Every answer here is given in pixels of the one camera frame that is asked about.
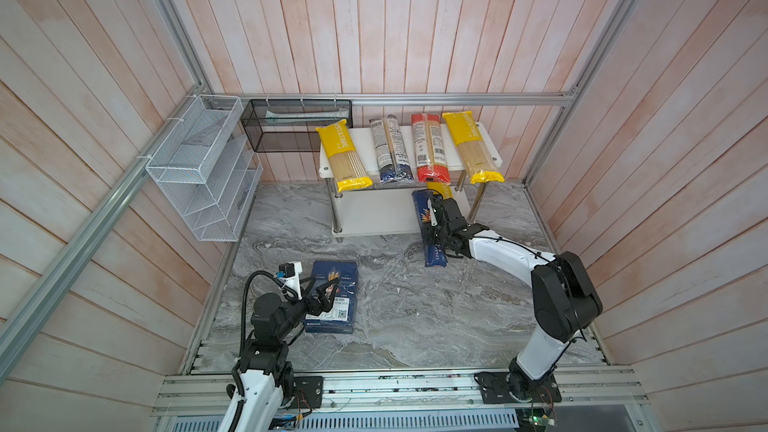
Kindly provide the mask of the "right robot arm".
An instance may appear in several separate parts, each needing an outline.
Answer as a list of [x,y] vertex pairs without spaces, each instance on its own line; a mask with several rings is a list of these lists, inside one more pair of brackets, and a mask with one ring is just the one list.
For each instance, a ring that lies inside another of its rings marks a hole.
[[505,382],[511,399],[533,401],[534,393],[553,378],[571,342],[603,312],[581,258],[572,252],[533,249],[470,223],[452,198],[437,194],[427,204],[427,230],[435,245],[458,257],[491,264],[531,289],[536,328],[511,361]]

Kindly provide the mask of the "narrow blue Barilla spaghetti box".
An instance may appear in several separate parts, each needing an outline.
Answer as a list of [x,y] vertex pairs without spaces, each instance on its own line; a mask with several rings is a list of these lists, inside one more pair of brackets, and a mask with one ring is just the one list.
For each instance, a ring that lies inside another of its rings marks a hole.
[[435,225],[433,224],[430,189],[416,190],[412,193],[422,244],[424,247],[426,267],[445,267],[447,256],[443,248],[436,242]]

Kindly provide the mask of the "yellow Pastatime spaghetti bag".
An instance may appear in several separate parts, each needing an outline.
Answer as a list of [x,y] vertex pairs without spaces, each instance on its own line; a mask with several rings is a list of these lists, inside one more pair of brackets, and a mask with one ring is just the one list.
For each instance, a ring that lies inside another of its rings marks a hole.
[[435,195],[440,195],[444,200],[451,199],[453,197],[451,185],[448,183],[429,181],[426,183],[426,187]]
[[504,182],[471,111],[447,112],[442,118],[472,184]]
[[321,145],[339,194],[363,190],[373,186],[352,140],[347,120],[341,119],[327,126],[317,127]]

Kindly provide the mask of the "wide blue Barilla pasta box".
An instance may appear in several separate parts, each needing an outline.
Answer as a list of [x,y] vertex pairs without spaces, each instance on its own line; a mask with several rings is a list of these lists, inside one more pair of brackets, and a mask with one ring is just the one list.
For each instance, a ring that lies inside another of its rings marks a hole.
[[305,319],[309,334],[352,334],[357,306],[358,265],[353,261],[315,261],[312,276],[318,284],[338,278],[338,290],[329,312]]

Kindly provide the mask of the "dark blue clear spaghetti bag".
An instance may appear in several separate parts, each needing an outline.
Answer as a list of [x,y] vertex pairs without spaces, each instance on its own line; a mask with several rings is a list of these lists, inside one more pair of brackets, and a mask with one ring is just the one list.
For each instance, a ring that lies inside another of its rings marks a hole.
[[413,172],[397,118],[389,114],[371,119],[370,130],[381,183],[413,183]]

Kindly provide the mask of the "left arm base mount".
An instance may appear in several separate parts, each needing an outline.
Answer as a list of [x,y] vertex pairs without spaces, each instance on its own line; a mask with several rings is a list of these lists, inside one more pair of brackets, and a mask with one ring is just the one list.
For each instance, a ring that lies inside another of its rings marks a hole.
[[323,399],[324,378],[320,375],[296,376],[280,383],[283,398],[279,409],[314,410],[321,407]]

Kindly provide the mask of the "red spaghetti bag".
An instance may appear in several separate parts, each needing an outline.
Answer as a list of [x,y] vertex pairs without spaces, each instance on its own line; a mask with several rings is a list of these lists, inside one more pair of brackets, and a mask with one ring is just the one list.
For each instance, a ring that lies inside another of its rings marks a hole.
[[411,122],[418,180],[448,184],[451,179],[440,117],[437,114],[413,114]]

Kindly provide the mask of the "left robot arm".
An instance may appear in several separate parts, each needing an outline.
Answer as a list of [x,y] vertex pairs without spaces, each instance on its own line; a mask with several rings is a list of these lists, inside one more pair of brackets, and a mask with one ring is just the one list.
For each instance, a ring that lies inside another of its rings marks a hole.
[[289,262],[277,274],[250,273],[241,299],[239,357],[227,386],[230,403],[220,431],[274,431],[297,427],[313,408],[295,390],[287,336],[310,316],[332,310],[340,279],[320,285],[300,277],[300,264]]

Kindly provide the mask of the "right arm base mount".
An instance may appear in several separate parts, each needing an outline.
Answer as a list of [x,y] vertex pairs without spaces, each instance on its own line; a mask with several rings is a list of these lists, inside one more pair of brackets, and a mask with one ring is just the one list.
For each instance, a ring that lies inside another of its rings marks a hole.
[[473,379],[478,385],[484,404],[559,403],[562,395],[555,380],[553,366],[539,379],[530,379],[524,372],[513,368],[508,372],[482,371]]

